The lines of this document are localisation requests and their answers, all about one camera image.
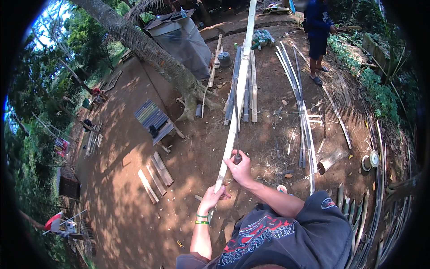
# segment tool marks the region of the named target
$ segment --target stack of plastic bottles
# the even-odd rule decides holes
[[[252,36],[252,49],[258,48],[261,50],[263,46],[274,46],[275,39],[271,36],[269,31],[266,29],[255,30]]]

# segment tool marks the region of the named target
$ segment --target t-shirt sleeve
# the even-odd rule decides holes
[[[183,254],[176,257],[176,269],[202,269],[208,264],[193,254]]]
[[[296,220],[321,260],[333,268],[345,266],[351,250],[351,225],[325,191],[310,196]]]

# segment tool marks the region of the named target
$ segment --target dirt ground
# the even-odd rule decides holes
[[[277,42],[283,41],[293,66],[295,60],[292,47],[288,45],[290,41],[294,41],[307,56],[306,35],[297,29],[296,24],[284,22],[265,29]],[[244,37],[244,32],[224,37],[224,51],[230,52],[234,58],[233,44],[242,44]],[[213,52],[216,43],[208,43]],[[255,51],[258,122],[241,123],[240,147],[252,160],[252,174],[256,180],[274,188],[284,184],[289,193],[306,199],[310,194],[310,185],[309,180],[304,178],[309,174],[309,165],[306,164],[305,170],[298,167],[300,126],[297,104],[275,51],[275,47],[263,47],[261,51]],[[340,89],[336,72],[341,71],[337,69],[332,55],[329,54],[325,59],[324,64],[330,72],[320,76],[333,94],[333,91]],[[316,156],[318,161],[337,147],[343,150],[348,147],[327,96],[308,77],[304,61],[301,58],[298,60],[300,69],[304,69],[301,77],[308,113],[321,115],[323,121],[322,124],[311,124],[316,151],[323,137],[326,138],[320,154]],[[224,115],[221,111],[205,110],[204,119],[177,123],[186,138],[175,136],[165,140],[166,144],[172,145],[172,152],[167,154],[159,146],[151,145],[150,134],[134,118],[133,112],[150,98],[175,120],[183,111],[182,105],[175,102],[179,93],[135,57],[121,64],[113,75],[119,70],[123,74],[116,86],[107,93],[108,101],[92,112],[85,109],[80,111],[82,119],[89,118],[103,124],[104,138],[98,154],[85,158],[82,147],[86,145],[89,134],[83,134],[79,125],[73,130],[76,136],[83,134],[73,154],[76,173],[83,184],[77,210],[86,208],[89,211],[97,252],[93,261],[97,268],[159,268],[161,265],[165,269],[174,268],[176,257],[189,251],[194,214],[199,205],[194,196],[203,196],[206,189],[215,183],[228,126],[222,124]],[[375,176],[373,173],[364,175],[358,171],[362,157],[371,151],[369,132],[364,124],[365,111],[356,93],[356,85],[347,73],[342,74],[350,89],[353,108],[345,109],[341,93],[334,93],[334,97],[352,142],[352,150],[347,151],[353,157],[339,161],[323,176],[316,174],[316,190],[332,190],[332,198],[335,199],[337,186],[343,182],[351,200],[360,202],[366,188],[369,188],[369,209],[372,210],[368,212],[366,224],[370,224],[373,218],[375,192],[372,185]],[[232,69],[216,72],[214,84],[226,83],[218,90],[218,97],[212,98],[213,101],[223,104],[227,99],[231,77]],[[289,103],[283,108],[281,119],[274,116],[274,112],[283,105],[282,100]],[[281,149],[280,160],[275,157],[275,140]],[[291,153],[287,155],[290,142]],[[159,152],[175,182],[166,187],[167,194],[159,196],[160,202],[153,205],[137,172],[142,169],[146,177],[150,178],[145,166],[155,151]],[[276,172],[290,169],[294,170],[292,178],[277,178],[275,175]],[[234,182],[230,172],[227,172],[226,181],[231,183],[228,191],[232,199],[220,202],[214,213],[210,228],[213,257],[220,254],[229,240],[235,221],[259,202],[252,193],[244,191]],[[151,180],[150,184],[159,194]],[[180,240],[185,249],[181,249],[176,240]]]

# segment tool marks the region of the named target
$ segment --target black sandal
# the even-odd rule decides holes
[[[316,68],[315,67],[315,69],[319,70],[319,71],[327,72],[327,73],[329,72],[329,69],[327,67],[325,67],[325,66],[322,66],[321,68]]]
[[[323,84],[323,81],[319,77],[312,78],[310,75],[309,77],[315,82],[316,85],[321,86]]]

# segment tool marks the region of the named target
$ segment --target plastic-covered structure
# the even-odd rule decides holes
[[[160,15],[145,29],[159,45],[188,68],[197,79],[208,78],[211,51],[189,16],[194,10],[187,10],[186,18],[168,19],[175,13]]]

